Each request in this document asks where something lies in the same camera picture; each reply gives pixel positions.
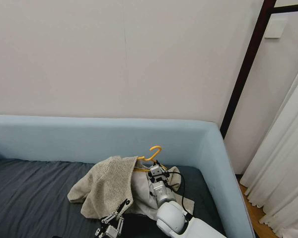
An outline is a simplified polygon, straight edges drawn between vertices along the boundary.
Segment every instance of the hanger hook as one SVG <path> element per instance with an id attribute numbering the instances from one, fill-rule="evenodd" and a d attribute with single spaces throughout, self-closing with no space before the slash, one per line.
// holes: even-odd
<path id="1" fill-rule="evenodd" d="M 157 151 L 156 151 L 150 158 L 148 158 L 148 159 L 144 159 L 144 161 L 149 161 L 149 160 L 155 161 L 155 160 L 154 160 L 154 157 L 156 157 L 157 154 L 160 153 L 160 151 L 162 150 L 162 148 L 161 148 L 161 146 L 156 145 L 156 146 L 151 147 L 151 148 L 150 148 L 150 151 L 152 151 L 152 150 L 154 150 L 154 149 L 158 149 L 158 150 L 157 150 Z"/>

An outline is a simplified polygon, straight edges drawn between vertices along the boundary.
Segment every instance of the sweater sleeve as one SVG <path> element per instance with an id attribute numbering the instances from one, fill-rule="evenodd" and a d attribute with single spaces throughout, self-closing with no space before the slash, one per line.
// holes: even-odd
<path id="1" fill-rule="evenodd" d="M 87 195 L 90 193 L 91 185 L 93 183 L 93 174 L 89 171 L 84 177 L 82 177 L 68 193 L 68 199 L 70 202 L 84 202 Z"/>

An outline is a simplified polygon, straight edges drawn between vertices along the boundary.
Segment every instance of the dark gray bed sheet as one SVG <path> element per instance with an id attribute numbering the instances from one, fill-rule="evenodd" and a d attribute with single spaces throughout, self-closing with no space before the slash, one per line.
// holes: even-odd
<path id="1" fill-rule="evenodd" d="M 92 238 L 99 221 L 80 214 L 67 193 L 93 164 L 0 160 L 0 238 Z M 216 206 L 200 171 L 179 166 L 185 196 L 195 201 L 194 216 L 224 234 Z M 122 237 L 164 238 L 155 221 L 125 216 Z"/>

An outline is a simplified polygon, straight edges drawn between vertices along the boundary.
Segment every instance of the bed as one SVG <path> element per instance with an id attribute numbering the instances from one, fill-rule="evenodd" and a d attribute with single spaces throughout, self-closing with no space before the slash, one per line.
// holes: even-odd
<path id="1" fill-rule="evenodd" d="M 0 237 L 93 237 L 99 221 L 69 203 L 70 188 L 112 155 L 149 156 L 186 178 L 194 215 L 228 238 L 254 232 L 217 126 L 158 119 L 0 116 Z M 123 237 L 166 237 L 155 221 L 126 215 Z"/>

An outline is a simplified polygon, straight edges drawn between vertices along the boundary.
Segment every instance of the beige knit sweater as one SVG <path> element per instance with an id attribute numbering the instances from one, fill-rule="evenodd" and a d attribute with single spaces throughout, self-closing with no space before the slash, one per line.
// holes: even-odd
<path id="1" fill-rule="evenodd" d="M 131 176 L 137 157 L 110 157 L 94 165 L 68 193 L 70 202 L 84 202 L 81 213 L 86 218 L 100 219 L 130 200 L 120 214 L 133 204 Z"/>

